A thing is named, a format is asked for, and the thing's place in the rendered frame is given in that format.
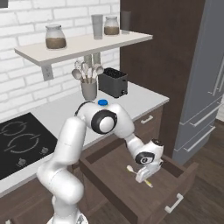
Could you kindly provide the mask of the brown wooden open drawer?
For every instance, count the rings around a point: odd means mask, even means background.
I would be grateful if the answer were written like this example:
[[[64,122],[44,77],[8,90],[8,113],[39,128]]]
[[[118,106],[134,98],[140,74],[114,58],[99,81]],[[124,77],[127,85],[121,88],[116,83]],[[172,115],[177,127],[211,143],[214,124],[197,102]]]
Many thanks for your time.
[[[198,165],[185,168],[163,157],[162,168],[149,178],[153,188],[136,182],[126,166],[135,164],[122,139],[110,136],[84,150],[80,169],[131,224],[158,224],[168,213],[165,203],[193,185]]]

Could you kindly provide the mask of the black hob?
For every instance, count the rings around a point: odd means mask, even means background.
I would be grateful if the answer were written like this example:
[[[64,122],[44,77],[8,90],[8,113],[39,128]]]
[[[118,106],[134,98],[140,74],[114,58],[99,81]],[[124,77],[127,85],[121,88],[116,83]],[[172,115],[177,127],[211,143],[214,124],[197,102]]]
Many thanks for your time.
[[[57,138],[32,114],[0,123],[0,180],[54,152]]]

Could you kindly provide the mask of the pale wooden spoon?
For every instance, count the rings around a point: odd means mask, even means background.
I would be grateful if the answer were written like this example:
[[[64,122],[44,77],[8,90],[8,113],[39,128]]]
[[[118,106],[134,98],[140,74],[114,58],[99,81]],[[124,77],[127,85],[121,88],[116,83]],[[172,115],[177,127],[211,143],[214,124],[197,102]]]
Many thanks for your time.
[[[75,69],[72,71],[72,76],[73,76],[76,80],[79,80],[79,81],[81,81],[81,82],[84,82],[83,77],[82,77],[82,72],[81,72],[80,69],[75,68]]]
[[[93,80],[95,81],[97,76],[99,74],[102,74],[103,72],[104,72],[104,68],[102,67],[102,65],[95,65],[94,72],[93,72]]]
[[[88,64],[86,62],[83,62],[82,63],[82,70],[85,74],[85,77],[86,77],[85,80],[86,80],[87,83],[88,83],[88,69],[89,69]]]

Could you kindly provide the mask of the brown closed drawer front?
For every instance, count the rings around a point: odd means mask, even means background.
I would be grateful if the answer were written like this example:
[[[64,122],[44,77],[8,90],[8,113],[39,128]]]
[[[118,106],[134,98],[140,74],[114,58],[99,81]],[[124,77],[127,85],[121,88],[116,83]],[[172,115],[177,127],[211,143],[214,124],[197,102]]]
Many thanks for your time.
[[[152,138],[158,139],[162,114],[163,107],[159,107],[134,121],[135,134],[145,144],[147,144]],[[145,120],[149,116],[153,116],[154,118],[145,124],[141,124],[141,120]]]

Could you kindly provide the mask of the black toaster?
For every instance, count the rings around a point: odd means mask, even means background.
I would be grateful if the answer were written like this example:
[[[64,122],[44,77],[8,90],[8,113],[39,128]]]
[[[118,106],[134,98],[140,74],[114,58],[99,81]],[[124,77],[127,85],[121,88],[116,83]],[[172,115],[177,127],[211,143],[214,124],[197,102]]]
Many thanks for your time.
[[[128,75],[112,67],[98,75],[99,89],[114,98],[128,93]]]

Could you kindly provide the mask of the small glass jar brown contents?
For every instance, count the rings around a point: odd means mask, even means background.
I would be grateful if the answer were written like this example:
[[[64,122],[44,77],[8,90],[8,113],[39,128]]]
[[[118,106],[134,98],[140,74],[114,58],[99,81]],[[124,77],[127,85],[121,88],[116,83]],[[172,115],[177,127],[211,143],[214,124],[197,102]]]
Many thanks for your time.
[[[120,32],[119,24],[116,16],[106,17],[104,24],[104,34],[105,35],[118,35]]]

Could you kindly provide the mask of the large glass jar brown contents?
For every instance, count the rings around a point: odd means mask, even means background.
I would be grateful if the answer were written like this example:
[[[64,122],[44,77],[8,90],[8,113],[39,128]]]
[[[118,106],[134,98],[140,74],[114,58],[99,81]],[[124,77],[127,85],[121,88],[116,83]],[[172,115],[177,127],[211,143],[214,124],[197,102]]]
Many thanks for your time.
[[[49,24],[45,28],[45,44],[48,49],[63,49],[67,46],[66,37],[60,24]]]

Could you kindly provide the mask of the dark brown tall cabinet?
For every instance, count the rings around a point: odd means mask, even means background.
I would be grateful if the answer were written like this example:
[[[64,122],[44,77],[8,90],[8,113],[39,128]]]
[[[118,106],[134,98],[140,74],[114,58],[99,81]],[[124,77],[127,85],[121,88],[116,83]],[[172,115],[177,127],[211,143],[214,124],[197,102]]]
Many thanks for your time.
[[[174,150],[186,88],[206,0],[120,0],[130,29],[152,39],[120,50],[120,68],[129,81],[167,96],[159,139],[164,154]]]

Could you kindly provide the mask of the grey fridge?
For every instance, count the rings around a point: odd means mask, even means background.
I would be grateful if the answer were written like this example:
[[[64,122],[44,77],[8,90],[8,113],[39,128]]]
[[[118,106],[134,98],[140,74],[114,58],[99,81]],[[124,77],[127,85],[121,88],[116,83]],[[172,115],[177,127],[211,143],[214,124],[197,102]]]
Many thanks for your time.
[[[224,0],[206,0],[172,159],[187,162],[208,141],[224,107]]]

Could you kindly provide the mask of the clear grey glass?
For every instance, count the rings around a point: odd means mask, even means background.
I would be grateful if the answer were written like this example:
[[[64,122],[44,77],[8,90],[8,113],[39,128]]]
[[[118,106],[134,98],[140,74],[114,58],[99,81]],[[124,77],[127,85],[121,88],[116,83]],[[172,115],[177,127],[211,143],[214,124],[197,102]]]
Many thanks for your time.
[[[94,39],[102,39],[103,15],[95,14],[91,16]]]

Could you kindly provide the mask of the dark grey cup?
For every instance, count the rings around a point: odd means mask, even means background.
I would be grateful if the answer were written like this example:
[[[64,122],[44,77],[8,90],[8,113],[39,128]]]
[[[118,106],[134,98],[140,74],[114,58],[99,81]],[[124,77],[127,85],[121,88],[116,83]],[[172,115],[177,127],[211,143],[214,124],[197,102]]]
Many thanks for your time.
[[[120,28],[122,30],[122,34],[130,33],[130,11],[122,10],[120,12]]]

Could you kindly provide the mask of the grey utensil pot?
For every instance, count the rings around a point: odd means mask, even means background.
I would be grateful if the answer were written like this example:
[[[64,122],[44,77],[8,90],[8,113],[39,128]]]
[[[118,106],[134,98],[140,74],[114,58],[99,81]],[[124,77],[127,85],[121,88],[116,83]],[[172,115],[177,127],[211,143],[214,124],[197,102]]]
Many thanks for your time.
[[[97,96],[97,81],[91,83],[82,83],[81,92],[86,101],[93,101]]]

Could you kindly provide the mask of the brown base cupboard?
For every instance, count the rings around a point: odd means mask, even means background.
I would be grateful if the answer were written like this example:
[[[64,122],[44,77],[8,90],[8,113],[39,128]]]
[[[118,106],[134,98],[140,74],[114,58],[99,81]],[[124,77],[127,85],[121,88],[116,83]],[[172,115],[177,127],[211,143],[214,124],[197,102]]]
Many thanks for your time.
[[[46,224],[53,216],[53,195],[37,178],[0,198],[0,224]]]

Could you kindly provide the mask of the white wall shelf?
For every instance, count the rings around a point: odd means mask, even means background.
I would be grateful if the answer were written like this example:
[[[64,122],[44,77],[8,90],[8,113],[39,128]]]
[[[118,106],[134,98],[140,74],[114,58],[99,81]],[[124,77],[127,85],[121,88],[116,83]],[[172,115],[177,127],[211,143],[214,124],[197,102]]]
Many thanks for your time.
[[[48,66],[65,60],[71,60],[92,53],[98,53],[117,47],[129,46],[152,40],[153,36],[145,33],[133,32],[117,36],[103,36],[95,40],[92,34],[71,37],[66,40],[65,49],[49,50],[45,43],[18,46],[15,53],[39,67]]]

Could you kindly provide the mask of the grey wall socket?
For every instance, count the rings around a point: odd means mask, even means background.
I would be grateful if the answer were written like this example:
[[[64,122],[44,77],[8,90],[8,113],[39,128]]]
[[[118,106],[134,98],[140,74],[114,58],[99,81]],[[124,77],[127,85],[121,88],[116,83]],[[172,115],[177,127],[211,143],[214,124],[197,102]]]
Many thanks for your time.
[[[53,79],[53,70],[51,65],[42,66],[41,70],[42,70],[44,81],[49,81]]]

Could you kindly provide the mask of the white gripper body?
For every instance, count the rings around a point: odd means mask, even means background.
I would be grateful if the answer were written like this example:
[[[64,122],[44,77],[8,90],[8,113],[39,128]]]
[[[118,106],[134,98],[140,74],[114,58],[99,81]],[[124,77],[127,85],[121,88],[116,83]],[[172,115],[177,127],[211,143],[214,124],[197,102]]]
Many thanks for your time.
[[[146,167],[140,169],[136,174],[136,181],[138,183],[144,182],[147,178],[152,175],[152,172],[148,170]]]

